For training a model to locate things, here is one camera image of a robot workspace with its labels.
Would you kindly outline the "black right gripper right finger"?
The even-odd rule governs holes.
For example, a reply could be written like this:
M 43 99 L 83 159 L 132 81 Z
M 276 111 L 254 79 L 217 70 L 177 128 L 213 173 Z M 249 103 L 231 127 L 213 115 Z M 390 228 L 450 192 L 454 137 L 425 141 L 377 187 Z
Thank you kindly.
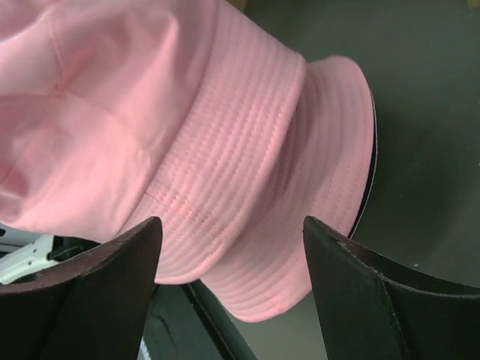
M 401 265 L 315 217 L 303 239 L 329 359 L 479 358 L 479 288 Z

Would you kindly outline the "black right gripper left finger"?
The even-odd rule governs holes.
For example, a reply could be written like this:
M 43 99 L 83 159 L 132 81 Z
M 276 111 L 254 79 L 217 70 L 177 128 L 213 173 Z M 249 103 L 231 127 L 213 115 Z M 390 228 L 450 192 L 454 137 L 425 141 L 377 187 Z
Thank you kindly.
M 161 253 L 157 217 L 1 286 L 2 359 L 136 359 Z

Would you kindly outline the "black bucket hat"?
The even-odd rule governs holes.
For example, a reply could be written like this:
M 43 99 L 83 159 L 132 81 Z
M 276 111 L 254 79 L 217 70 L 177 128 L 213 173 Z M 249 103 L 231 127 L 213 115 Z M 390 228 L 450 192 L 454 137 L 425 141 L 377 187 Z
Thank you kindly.
M 367 182 L 365 185 L 363 197 L 361 199 L 361 204 L 359 206 L 358 214 L 355 218 L 354 224 L 352 229 L 349 231 L 349 235 L 347 236 L 348 239 L 351 239 L 355 234 L 360 220 L 362 219 L 363 214 L 365 213 L 365 209 L 368 204 L 369 197 L 371 195 L 374 178 L 377 170 L 377 152 L 378 152 L 378 139 L 377 139 L 377 109 L 375 106 L 374 96 L 370 94 L 372 110 L 373 110 L 373 144 L 371 149 L 371 156 L 370 156 L 370 163 L 368 169 L 368 177 Z

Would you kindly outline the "pink bucket hat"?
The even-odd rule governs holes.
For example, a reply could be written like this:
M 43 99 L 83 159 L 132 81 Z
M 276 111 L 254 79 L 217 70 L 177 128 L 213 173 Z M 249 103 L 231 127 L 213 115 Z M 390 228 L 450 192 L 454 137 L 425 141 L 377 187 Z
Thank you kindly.
M 371 91 L 361 68 L 340 56 L 309 64 L 271 175 L 238 239 L 202 278 L 235 318 L 271 319 L 311 291 L 304 219 L 349 235 L 372 144 Z
M 105 242 L 157 216 L 202 277 L 272 174 L 305 61 L 225 1 L 3 1 L 1 222 Z

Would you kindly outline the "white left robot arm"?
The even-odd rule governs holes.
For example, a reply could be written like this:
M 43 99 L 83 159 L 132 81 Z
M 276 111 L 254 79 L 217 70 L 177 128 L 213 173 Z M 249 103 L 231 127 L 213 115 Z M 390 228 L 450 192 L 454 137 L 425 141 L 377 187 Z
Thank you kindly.
M 82 238 L 42 235 L 1 225 L 1 284 L 32 281 L 38 272 L 97 246 L 97 242 Z

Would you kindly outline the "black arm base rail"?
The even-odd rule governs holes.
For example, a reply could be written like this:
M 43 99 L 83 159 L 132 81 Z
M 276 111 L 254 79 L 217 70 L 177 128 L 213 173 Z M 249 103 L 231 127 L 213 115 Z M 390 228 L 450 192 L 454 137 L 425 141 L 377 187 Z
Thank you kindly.
M 199 281 L 157 285 L 151 296 L 139 359 L 255 359 L 227 312 Z

